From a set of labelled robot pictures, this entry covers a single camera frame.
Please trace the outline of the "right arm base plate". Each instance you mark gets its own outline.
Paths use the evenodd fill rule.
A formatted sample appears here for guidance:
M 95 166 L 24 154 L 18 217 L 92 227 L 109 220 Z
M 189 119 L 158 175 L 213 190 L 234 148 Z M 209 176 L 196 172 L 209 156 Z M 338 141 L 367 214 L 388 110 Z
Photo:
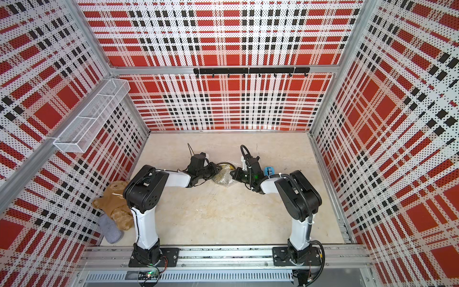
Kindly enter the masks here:
M 322 257 L 320 249 L 309 246 L 297 251 L 291 246 L 275 247 L 272 249 L 275 266 L 320 266 Z

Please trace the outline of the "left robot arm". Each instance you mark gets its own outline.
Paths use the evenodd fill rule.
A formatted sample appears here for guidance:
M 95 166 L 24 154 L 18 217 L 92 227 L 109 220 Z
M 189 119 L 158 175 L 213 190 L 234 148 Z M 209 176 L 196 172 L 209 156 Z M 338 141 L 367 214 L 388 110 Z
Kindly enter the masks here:
M 158 169 L 150 165 L 140 169 L 123 191 L 136 231 L 129 267 L 176 266 L 173 256 L 178 255 L 178 248 L 162 251 L 155 225 L 155 209 L 161 195 L 166 187 L 196 187 L 200 180 L 207 182 L 221 170 L 221 166 L 209 161 L 206 153 L 192 155 L 183 171 Z

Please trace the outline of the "clear bubble wrap sheet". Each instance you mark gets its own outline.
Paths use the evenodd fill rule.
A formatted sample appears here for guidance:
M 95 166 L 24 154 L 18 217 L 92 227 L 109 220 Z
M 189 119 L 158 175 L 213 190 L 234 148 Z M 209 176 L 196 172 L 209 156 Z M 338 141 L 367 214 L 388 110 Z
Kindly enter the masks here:
M 229 169 L 223 169 L 220 167 L 221 170 L 212 178 L 212 181 L 215 184 L 222 185 L 224 187 L 230 187 L 236 183 L 236 180 L 233 179 L 231 172 Z

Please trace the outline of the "yellow patterned dinner plate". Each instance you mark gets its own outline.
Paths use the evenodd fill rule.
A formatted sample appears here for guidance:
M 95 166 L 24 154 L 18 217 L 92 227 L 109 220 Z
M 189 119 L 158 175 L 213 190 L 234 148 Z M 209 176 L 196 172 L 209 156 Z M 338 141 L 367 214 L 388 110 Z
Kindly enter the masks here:
M 223 169 L 229 169 L 230 171 L 235 170 L 235 166 L 230 162 L 220 162 L 218 166 L 222 167 Z

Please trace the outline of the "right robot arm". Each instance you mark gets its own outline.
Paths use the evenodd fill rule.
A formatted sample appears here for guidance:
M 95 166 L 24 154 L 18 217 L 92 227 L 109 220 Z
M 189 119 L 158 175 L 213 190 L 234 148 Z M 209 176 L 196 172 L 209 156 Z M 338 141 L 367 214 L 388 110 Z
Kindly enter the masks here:
M 322 198 L 299 170 L 292 173 L 264 173 L 259 157 L 243 156 L 243 166 L 230 172 L 232 179 L 259 194 L 278 194 L 292 218 L 286 255 L 292 264 L 318 262 L 319 249 L 314 247 L 311 232 Z

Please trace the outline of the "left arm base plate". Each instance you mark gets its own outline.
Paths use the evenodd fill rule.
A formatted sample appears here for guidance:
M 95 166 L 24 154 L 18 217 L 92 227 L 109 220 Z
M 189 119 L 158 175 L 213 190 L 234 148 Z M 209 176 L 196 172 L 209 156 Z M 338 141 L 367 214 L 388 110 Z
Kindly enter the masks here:
M 129 267 L 176 267 L 179 259 L 179 248 L 160 248 L 158 259 L 144 259 L 136 251 L 133 251 Z

